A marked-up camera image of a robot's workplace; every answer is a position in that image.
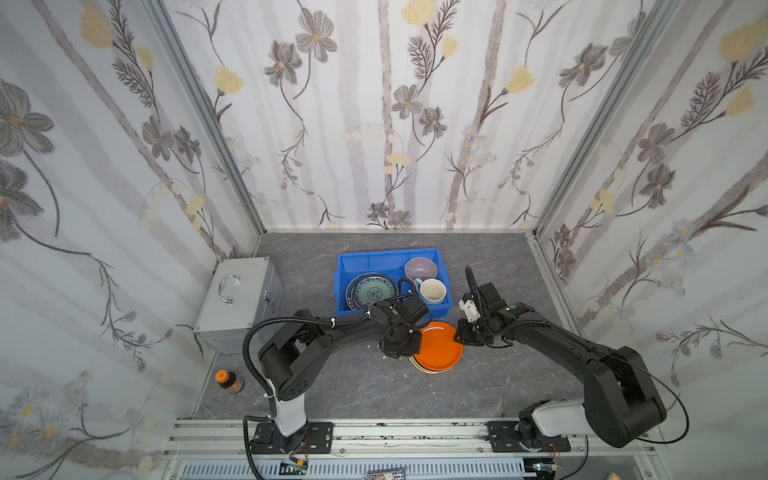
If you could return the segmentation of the cream mug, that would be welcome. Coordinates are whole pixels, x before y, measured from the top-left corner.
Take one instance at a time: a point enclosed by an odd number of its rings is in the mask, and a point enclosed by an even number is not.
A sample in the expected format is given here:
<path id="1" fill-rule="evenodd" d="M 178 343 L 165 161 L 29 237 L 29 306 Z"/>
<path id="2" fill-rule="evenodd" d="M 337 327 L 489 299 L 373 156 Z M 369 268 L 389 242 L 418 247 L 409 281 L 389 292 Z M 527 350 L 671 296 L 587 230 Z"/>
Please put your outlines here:
<path id="1" fill-rule="evenodd" d="M 447 297 L 448 288 L 436 278 L 415 279 L 414 282 L 419 297 L 428 305 L 440 304 Z"/>

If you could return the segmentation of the green patterned plate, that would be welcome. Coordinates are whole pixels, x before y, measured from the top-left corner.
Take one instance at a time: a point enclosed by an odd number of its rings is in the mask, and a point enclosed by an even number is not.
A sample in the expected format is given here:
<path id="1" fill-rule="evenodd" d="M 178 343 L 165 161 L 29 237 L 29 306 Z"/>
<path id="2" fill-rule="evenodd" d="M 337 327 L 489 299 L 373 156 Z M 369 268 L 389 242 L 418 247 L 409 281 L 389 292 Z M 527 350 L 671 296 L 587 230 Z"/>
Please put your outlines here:
<path id="1" fill-rule="evenodd" d="M 355 279 L 354 299 L 356 310 L 367 309 L 381 300 L 397 295 L 397 287 L 389 277 L 378 273 L 361 274 Z"/>

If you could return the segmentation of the orange plate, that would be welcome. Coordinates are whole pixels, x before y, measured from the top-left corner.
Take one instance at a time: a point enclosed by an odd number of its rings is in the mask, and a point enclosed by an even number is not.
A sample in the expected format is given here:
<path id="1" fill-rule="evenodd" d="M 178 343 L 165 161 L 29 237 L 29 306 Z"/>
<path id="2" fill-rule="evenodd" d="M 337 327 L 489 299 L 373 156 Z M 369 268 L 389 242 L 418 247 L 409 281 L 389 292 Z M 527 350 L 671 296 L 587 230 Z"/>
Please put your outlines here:
<path id="1" fill-rule="evenodd" d="M 463 355 L 463 346 L 454 340 L 456 329 L 444 322 L 431 322 L 421 329 L 420 352 L 413 355 L 430 368 L 453 368 Z"/>

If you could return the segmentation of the purple bowl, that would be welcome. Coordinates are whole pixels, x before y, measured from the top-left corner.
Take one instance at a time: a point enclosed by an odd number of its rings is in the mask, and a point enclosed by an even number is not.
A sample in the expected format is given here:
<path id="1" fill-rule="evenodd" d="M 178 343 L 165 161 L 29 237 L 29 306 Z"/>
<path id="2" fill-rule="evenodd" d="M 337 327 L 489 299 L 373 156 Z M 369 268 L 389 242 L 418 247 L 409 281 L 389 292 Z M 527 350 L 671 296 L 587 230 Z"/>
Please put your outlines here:
<path id="1" fill-rule="evenodd" d="M 435 279 L 438 276 L 439 269 L 437 264 L 425 257 L 415 257 L 410 259 L 404 267 L 405 276 L 412 282 L 416 280 Z"/>

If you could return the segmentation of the striped rim white plate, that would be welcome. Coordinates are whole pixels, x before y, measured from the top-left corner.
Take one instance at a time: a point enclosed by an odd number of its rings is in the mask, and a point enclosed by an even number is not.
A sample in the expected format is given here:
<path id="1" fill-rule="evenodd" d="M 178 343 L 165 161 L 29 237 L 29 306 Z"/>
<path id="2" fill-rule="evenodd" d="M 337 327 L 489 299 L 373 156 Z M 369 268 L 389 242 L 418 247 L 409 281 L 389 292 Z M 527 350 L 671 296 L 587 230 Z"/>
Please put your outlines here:
<path id="1" fill-rule="evenodd" d="M 357 309 L 354 299 L 354 284 L 355 279 L 351 279 L 345 287 L 344 299 L 349 311 L 354 311 Z"/>

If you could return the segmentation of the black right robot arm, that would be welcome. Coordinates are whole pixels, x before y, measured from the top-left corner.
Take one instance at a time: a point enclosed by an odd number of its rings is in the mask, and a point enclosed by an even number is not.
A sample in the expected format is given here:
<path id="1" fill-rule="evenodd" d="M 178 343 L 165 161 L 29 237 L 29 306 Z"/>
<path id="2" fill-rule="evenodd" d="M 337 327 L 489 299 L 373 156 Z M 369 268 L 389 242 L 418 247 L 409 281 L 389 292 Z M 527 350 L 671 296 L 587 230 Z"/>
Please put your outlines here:
<path id="1" fill-rule="evenodd" d="M 589 435 L 621 448 L 667 418 L 661 395 L 642 356 L 578 336 L 534 308 L 508 304 L 491 283 L 469 282 L 459 302 L 465 317 L 454 340 L 465 346 L 526 345 L 563 367 L 583 387 L 581 399 L 545 401 L 520 412 L 522 437 L 535 442 L 559 435 Z"/>

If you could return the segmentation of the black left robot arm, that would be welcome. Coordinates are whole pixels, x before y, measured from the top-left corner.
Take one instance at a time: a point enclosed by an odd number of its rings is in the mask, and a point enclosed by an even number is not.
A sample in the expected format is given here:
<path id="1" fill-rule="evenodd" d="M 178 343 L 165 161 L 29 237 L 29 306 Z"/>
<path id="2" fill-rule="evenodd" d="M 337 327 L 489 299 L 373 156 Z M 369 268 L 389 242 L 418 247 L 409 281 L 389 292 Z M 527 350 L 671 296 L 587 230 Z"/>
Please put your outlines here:
<path id="1" fill-rule="evenodd" d="M 417 323 L 430 314 L 414 294 L 396 295 L 346 316 L 318 317 L 302 310 L 251 326 L 242 344 L 246 368 L 264 389 L 281 441 L 296 443 L 308 429 L 305 394 L 337 350 L 376 341 L 387 357 L 420 352 Z"/>

